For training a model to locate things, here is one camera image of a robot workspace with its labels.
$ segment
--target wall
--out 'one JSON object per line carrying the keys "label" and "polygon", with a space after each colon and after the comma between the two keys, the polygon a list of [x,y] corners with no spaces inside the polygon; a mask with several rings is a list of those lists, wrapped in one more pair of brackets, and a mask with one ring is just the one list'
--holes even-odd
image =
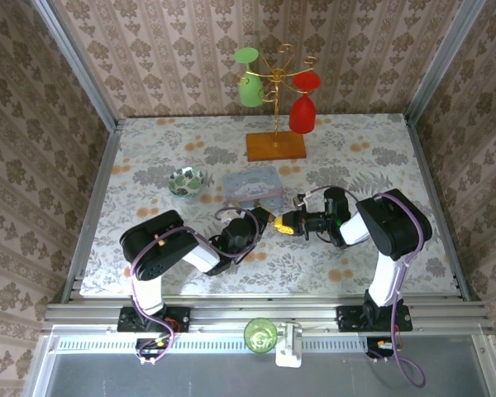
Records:
{"label": "wall", "polygon": [[[55,3],[114,113],[131,117],[261,112],[239,103],[233,54],[254,46],[274,63],[283,42],[320,58],[319,112],[404,112],[460,1]],[[297,97],[284,95],[284,111]]]}
{"label": "wall", "polygon": [[496,330],[496,0],[487,0],[417,124],[465,277]]}
{"label": "wall", "polygon": [[106,139],[39,15],[0,0],[0,396],[20,394]]}

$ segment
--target black mount bracket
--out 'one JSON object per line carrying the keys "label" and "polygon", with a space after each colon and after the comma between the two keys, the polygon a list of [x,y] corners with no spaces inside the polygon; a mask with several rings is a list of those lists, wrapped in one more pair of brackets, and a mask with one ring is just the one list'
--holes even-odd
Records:
{"label": "black mount bracket", "polygon": [[[390,332],[393,305],[378,307],[365,291],[364,304],[361,306],[339,306],[336,320],[340,332]],[[397,302],[395,324],[399,331],[412,331],[412,318],[403,299]]]}
{"label": "black mount bracket", "polygon": [[[176,332],[188,332],[189,322],[190,322],[190,308],[171,306],[164,307],[155,315],[151,316],[153,318],[158,318],[160,320],[165,320],[166,318],[172,318],[178,324],[180,324],[180,329],[176,329]],[[119,319],[117,320],[117,331],[118,332],[154,332],[154,333],[166,333],[164,327],[155,323],[153,321],[144,318],[139,314],[133,307],[122,308],[119,312]]]}
{"label": "black mount bracket", "polygon": [[379,346],[379,343],[392,342],[391,337],[368,337],[367,338],[367,352],[366,356],[370,358],[380,358],[380,357],[391,357],[393,355],[393,349],[383,349]]}

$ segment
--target white clamp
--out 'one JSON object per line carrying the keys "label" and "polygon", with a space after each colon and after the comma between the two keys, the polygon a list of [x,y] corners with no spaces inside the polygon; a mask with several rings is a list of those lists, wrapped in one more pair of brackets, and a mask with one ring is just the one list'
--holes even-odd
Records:
{"label": "white clamp", "polygon": [[302,352],[301,324],[281,323],[278,326],[278,342],[275,347],[275,364],[299,368],[301,366]]}

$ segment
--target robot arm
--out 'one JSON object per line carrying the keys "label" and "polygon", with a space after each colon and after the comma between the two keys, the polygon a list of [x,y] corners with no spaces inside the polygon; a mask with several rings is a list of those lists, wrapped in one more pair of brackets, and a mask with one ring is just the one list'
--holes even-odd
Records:
{"label": "robot arm", "polygon": [[[423,231],[423,241],[432,237],[432,227],[419,211],[398,189],[386,192],[409,209]],[[345,191],[333,187],[324,192],[325,211],[308,213],[299,195],[296,205],[302,209],[291,211],[278,218],[278,231],[294,236],[305,236],[309,232],[327,232],[333,245],[345,249],[371,237],[379,250],[379,258],[373,282],[366,291],[366,300],[371,310],[389,306],[397,291],[395,285],[403,266],[402,257],[415,250],[418,233],[413,221],[394,202],[386,197],[374,196],[356,204],[358,212],[351,218]]]}
{"label": "robot arm", "polygon": [[206,275],[219,275],[229,269],[232,263],[239,264],[260,240],[267,223],[274,220],[273,215],[263,208],[230,213],[229,216],[231,221],[228,226],[209,241],[205,241],[190,227],[185,227],[184,221],[174,210],[162,213],[123,233],[120,239],[123,255],[129,263],[133,263],[154,240],[180,228],[179,232],[159,240],[158,245],[151,247],[135,264],[132,283],[136,303],[145,314],[161,316],[165,308],[161,279],[171,267],[180,261],[186,261]]}

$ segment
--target aluminum frame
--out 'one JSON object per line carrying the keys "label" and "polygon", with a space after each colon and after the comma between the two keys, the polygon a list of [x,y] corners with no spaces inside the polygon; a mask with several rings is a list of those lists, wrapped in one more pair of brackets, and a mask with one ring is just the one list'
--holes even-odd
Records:
{"label": "aluminum frame", "polygon": [[77,49],[77,46],[74,44],[66,24],[55,10],[55,5],[51,0],[33,0],[32,3],[48,26],[60,51],[77,76],[77,79],[90,98],[92,105],[98,112],[105,127],[108,129],[109,133],[114,133],[117,125],[116,116],[112,112],[110,105],[105,100],[95,79],[88,70],[88,66]]}
{"label": "aluminum frame", "polygon": [[119,141],[121,139],[122,129],[125,126],[125,121],[117,124],[117,129],[113,134],[108,136],[107,145],[103,152],[103,158],[99,166],[98,176],[96,177],[95,185],[93,186],[92,196],[88,203],[88,209],[84,215],[83,226],[79,233],[79,239],[75,246],[74,256],[70,264],[66,284],[64,285],[63,294],[60,302],[65,304],[69,301],[70,294],[74,288],[76,278],[82,277],[84,269],[88,263],[90,248],[92,247],[93,238],[96,229],[98,228],[99,216],[103,207],[103,200],[107,192],[108,181],[116,154],[119,149]]}
{"label": "aluminum frame", "polygon": [[455,252],[454,242],[452,241],[450,230],[448,230],[448,225],[446,224],[445,214],[441,209],[439,196],[437,195],[436,186],[433,184],[432,174],[430,173],[430,168],[428,167],[427,159],[424,155],[424,150],[422,149],[421,142],[419,141],[417,129],[410,118],[405,117],[405,120],[408,127],[408,134],[410,136],[410,140],[412,141],[413,151],[417,157],[417,163],[419,164],[422,179],[424,180],[424,186],[427,190],[428,197],[430,198],[433,214],[436,217],[437,227],[439,229],[439,233],[441,234],[441,239],[445,247],[445,253],[450,259],[451,270],[454,273],[461,296],[463,299],[471,300],[469,286],[466,284],[466,279],[463,275],[459,258]]}
{"label": "aluminum frame", "polygon": [[439,83],[445,76],[484,4],[485,0],[464,0],[461,3],[406,111],[409,120],[413,123],[417,123],[432,95],[439,87]]}
{"label": "aluminum frame", "polygon": [[[331,344],[336,344],[342,338],[387,335],[387,332],[338,332],[336,307],[361,302],[362,298],[359,296],[339,299],[203,299],[190,296],[166,299],[168,305],[193,308],[189,333],[179,336],[181,342],[201,344],[201,347],[191,347],[193,354],[213,353],[213,349],[220,348],[217,346],[224,341],[238,343],[247,322],[259,316],[274,321],[301,323],[303,341],[322,341],[320,352],[334,353],[330,348]],[[459,297],[423,295],[407,296],[405,303],[410,307],[414,326],[412,332],[403,332],[405,338],[473,337],[489,393],[496,396],[496,339],[492,335],[493,324],[487,317],[484,304],[465,302]],[[71,349],[75,353],[130,354],[129,346],[138,337],[157,336],[157,333],[147,332],[116,332],[119,310],[129,304],[130,299],[75,299],[69,304],[49,305],[24,395],[45,395],[56,355],[74,353],[70,349],[60,348],[62,341],[82,343],[81,348]],[[103,344],[109,351],[103,350]]]}

